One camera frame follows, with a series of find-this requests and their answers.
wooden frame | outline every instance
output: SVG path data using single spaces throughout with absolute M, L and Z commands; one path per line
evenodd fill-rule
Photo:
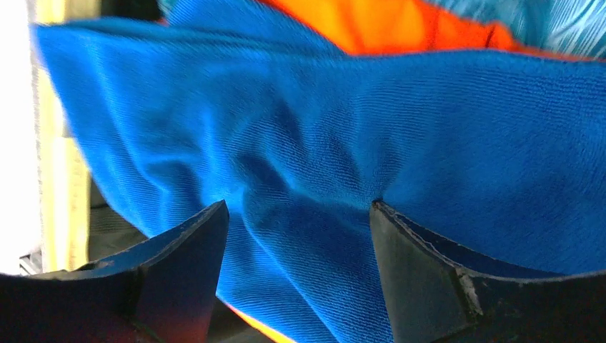
M 36 20 L 53 24 L 94 18 L 100 6 L 100 0 L 36 0 Z M 88 260 L 90 176 L 43 68 L 37 94 L 43 269 L 73 270 Z

blue fabric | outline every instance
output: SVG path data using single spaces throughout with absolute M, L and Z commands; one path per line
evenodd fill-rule
M 604 65 L 494 51 L 356 59 L 255 13 L 284 25 L 36 30 L 121 215 L 152 237 L 226 199 L 223 300 L 298 342 L 389 342 L 368 227 L 377 198 L 509 263 L 606 267 Z
M 604 0 L 426 0 L 483 23 L 498 21 L 513 37 L 545 51 L 606 59 Z

